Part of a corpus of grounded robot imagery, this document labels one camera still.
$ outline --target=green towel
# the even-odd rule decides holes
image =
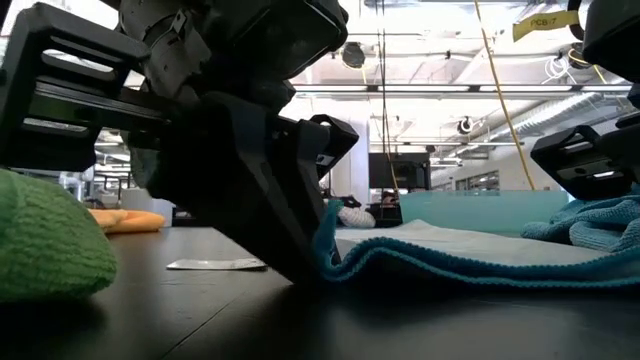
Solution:
[[[115,273],[107,238],[71,194],[0,170],[0,302],[85,297]]]

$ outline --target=table surface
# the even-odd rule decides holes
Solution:
[[[638,293],[310,292],[272,271],[169,271],[248,254],[211,229],[117,236],[116,281],[0,306],[0,359],[638,359]]]

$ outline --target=blue towel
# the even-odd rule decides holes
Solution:
[[[640,245],[640,187],[615,199],[572,201],[549,223],[525,225],[521,236],[606,252]]]
[[[640,247],[575,265],[507,266],[461,258],[390,238],[358,244],[332,264],[339,204],[330,202],[313,238],[316,262],[333,283],[381,279],[381,275],[430,280],[434,277],[476,286],[516,288],[617,288],[640,285]]]

